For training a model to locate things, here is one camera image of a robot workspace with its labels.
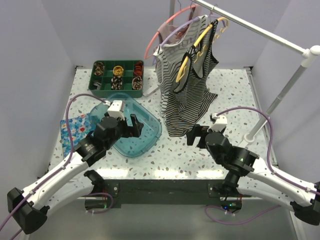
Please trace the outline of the yellow plastic hanger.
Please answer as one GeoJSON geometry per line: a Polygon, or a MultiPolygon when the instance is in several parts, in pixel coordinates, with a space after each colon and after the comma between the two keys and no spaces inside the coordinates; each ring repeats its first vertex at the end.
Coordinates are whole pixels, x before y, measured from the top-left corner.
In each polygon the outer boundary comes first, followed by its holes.
{"type": "MultiPolygon", "coordinates": [[[[217,19],[218,22],[222,22],[222,25],[223,27],[217,32],[215,33],[214,37],[213,37],[213,40],[212,40],[212,44],[225,32],[225,30],[229,27],[229,20],[226,18],[226,17],[219,17],[217,19]]],[[[194,42],[193,46],[196,47],[200,42],[201,40],[205,37],[205,35],[213,28],[213,25],[210,23],[207,28],[199,35],[199,37],[196,39],[196,41],[194,42]]],[[[208,47],[205,46],[204,47],[204,50],[198,52],[196,54],[196,58],[194,60],[194,62],[196,62],[198,60],[199,57],[201,57],[206,49],[208,47]]],[[[176,77],[176,82],[179,83],[181,81],[181,79],[184,77],[184,75],[186,74],[186,71],[187,71],[187,63],[189,61],[189,57],[186,57],[181,66],[180,66],[180,69],[178,71],[178,74],[177,74],[177,77],[176,77]]]]}

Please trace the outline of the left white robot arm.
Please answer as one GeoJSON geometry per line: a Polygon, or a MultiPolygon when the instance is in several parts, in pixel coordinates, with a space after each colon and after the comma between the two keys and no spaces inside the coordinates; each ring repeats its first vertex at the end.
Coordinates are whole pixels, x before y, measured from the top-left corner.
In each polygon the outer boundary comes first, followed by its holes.
{"type": "Polygon", "coordinates": [[[49,207],[45,202],[69,180],[83,172],[89,178],[86,191],[99,196],[104,190],[103,178],[94,170],[87,170],[102,159],[120,138],[138,138],[144,127],[135,114],[130,115],[132,125],[126,118],[106,114],[85,138],[79,141],[56,169],[48,172],[28,189],[13,188],[7,194],[8,210],[25,234],[38,230],[47,220],[49,207]]]}

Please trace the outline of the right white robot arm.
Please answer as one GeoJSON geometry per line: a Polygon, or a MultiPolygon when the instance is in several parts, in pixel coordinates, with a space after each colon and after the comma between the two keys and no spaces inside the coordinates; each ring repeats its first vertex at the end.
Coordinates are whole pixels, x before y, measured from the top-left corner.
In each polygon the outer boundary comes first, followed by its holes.
{"type": "Polygon", "coordinates": [[[186,134],[187,145],[206,149],[227,174],[217,187],[223,196],[249,195],[292,211],[296,218],[314,226],[320,224],[320,184],[300,180],[279,169],[270,169],[256,153],[233,146],[223,131],[196,124],[186,134]]]}

